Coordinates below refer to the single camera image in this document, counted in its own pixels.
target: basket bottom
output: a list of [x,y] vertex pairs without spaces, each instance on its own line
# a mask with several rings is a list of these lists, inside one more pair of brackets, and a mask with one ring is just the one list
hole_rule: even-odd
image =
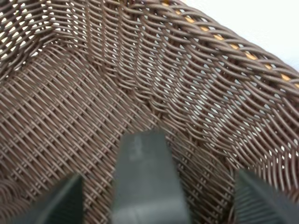
[[68,173],[79,172],[85,180],[86,221],[106,223],[120,137],[155,127],[166,132],[195,222],[225,217],[233,183],[220,158],[118,88],[73,48],[46,46],[5,81],[1,98],[3,178],[17,183],[18,190],[10,190],[19,195],[7,199],[11,204],[1,208],[9,211],[4,217],[28,207]]

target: wicker weave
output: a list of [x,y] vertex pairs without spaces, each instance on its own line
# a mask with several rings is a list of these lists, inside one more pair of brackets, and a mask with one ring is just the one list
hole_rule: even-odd
[[107,223],[120,136],[155,127],[195,223],[233,222],[239,168],[299,201],[299,73],[204,13],[1,0],[0,22],[1,220],[77,171],[86,222]]

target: dark gray plastic piece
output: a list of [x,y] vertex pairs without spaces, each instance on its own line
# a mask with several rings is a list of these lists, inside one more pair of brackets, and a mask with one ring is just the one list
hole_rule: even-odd
[[116,164],[112,224],[190,224],[163,132],[128,134]]
[[82,224],[83,180],[79,174],[62,179],[29,211],[11,224]]
[[299,223],[299,206],[247,170],[236,180],[235,210],[239,224]]

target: woven wicker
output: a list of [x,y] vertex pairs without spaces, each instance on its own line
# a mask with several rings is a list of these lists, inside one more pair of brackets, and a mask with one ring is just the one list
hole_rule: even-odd
[[1,0],[0,23],[1,220],[76,171],[107,223],[119,139],[155,127],[195,223],[234,222],[240,168],[299,201],[299,73],[201,11]]

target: white wall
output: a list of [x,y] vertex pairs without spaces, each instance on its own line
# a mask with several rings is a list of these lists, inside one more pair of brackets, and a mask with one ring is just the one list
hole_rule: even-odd
[[299,71],[298,0],[182,0]]

